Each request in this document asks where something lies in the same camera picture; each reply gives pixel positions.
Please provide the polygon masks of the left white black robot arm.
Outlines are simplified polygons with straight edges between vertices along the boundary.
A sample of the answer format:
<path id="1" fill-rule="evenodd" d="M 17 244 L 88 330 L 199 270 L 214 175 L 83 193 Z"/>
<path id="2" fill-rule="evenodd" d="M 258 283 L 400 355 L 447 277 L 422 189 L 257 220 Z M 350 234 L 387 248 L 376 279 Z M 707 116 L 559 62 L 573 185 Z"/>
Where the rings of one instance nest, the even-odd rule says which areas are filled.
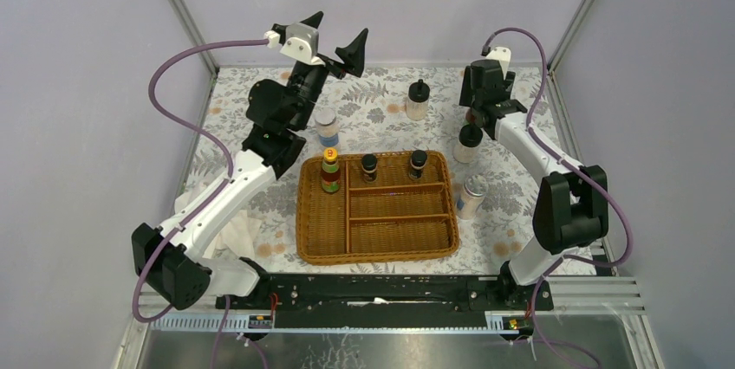
<path id="1" fill-rule="evenodd" d="M 236 296 L 249 309 L 269 297 L 266 271 L 247 258 L 234 261 L 205 257 L 206 249 L 236 214 L 298 159 L 306 140 L 299 136 L 309 123 L 328 77 L 361 77 L 365 68 L 368 29 L 363 29 L 335 57 L 319 53 L 321 11 L 289 25 L 274 24 L 261 40 L 213 42 L 181 52 L 161 65 L 148 85 L 153 106 L 174 122 L 206 137 L 223 151 L 226 169 L 188 205 L 157 226 L 139 225 L 131 236 L 134 271 L 133 311 L 139 312 L 144 286 L 152 288 L 168 308 L 184 310 L 206 295 Z M 266 46 L 294 60 L 285 83 L 257 81 L 248 93 L 245 116 L 252 128 L 241 148 L 231 153 L 211 133 L 164 109 L 156 97 L 162 75 L 175 63 L 204 51 Z"/>

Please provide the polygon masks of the yellow cap sauce bottle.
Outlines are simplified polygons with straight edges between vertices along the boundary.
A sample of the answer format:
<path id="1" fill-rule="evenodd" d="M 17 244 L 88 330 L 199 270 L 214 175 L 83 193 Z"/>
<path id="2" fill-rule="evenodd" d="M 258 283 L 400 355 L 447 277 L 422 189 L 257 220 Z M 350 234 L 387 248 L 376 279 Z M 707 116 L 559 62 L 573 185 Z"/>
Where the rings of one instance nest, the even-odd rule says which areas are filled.
<path id="1" fill-rule="evenodd" d="M 321 187 L 327 193 L 336 193 L 340 188 L 340 164 L 338 151 L 334 147 L 327 147 L 323 151 L 322 169 L 320 173 Z"/>
<path id="2" fill-rule="evenodd" d="M 481 114 L 478 114 L 474 109 L 469 108 L 465 113 L 465 122 L 470 125 L 482 127 L 483 117 Z"/>

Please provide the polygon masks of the blue label shaker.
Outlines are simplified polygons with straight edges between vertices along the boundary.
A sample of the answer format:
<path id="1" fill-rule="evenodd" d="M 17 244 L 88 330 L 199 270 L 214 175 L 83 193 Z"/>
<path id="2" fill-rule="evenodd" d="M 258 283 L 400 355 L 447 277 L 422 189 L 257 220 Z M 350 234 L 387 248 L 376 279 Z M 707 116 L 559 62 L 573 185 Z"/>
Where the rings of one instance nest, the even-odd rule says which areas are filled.
<path id="1" fill-rule="evenodd" d="M 314 118 L 315 129 L 321 146 L 338 149 L 340 146 L 340 127 L 336 112 L 331 108 L 323 108 L 315 114 Z"/>

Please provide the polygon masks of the black cap dark jar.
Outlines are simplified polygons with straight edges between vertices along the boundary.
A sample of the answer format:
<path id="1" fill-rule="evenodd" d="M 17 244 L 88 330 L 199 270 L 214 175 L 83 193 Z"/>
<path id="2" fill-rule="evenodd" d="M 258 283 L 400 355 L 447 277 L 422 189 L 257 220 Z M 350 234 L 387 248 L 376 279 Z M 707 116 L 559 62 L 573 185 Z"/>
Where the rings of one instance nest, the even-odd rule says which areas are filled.
<path id="1" fill-rule="evenodd" d="M 418 180 L 422 177 L 428 156 L 423 150 L 413 151 L 409 159 L 408 175 L 411 179 Z"/>

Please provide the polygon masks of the black spout seed bottle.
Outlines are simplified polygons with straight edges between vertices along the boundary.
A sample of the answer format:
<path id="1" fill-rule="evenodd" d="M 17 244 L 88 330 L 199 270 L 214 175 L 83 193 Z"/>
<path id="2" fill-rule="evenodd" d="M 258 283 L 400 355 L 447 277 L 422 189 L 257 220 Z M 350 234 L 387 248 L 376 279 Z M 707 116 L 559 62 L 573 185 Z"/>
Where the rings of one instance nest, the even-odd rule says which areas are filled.
<path id="1" fill-rule="evenodd" d="M 423 120 L 428 113 L 430 87 L 423 79 L 418 79 L 409 86 L 406 103 L 406 115 L 410 120 Z"/>

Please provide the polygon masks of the small dark spice jar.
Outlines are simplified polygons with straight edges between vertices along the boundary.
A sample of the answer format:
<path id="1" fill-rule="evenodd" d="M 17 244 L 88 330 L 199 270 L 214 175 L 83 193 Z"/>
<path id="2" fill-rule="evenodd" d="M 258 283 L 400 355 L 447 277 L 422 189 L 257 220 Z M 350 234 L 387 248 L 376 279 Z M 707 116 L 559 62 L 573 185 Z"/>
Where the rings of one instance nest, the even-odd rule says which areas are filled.
<path id="1" fill-rule="evenodd" d="M 367 183 L 373 183 L 377 179 L 377 157 L 373 153 L 362 156 L 361 174 Z"/>

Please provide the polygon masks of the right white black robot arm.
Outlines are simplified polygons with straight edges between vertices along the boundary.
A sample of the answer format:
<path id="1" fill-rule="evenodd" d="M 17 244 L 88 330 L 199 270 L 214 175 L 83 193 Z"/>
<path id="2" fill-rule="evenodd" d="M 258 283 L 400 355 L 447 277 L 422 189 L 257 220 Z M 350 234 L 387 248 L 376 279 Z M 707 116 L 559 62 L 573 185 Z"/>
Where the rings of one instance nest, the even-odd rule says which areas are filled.
<path id="1" fill-rule="evenodd" d="M 608 234 L 608 202 L 602 195 L 605 171 L 567 159 L 535 133 L 526 123 L 526 107 L 511 98 L 513 81 L 502 62 L 476 60 L 465 68 L 459 104 L 470 109 L 473 125 L 510 151 L 539 186 L 534 236 L 503 266 L 506 280 L 497 287 L 500 304 L 518 310 L 531 298 L 530 285 L 557 260 Z"/>

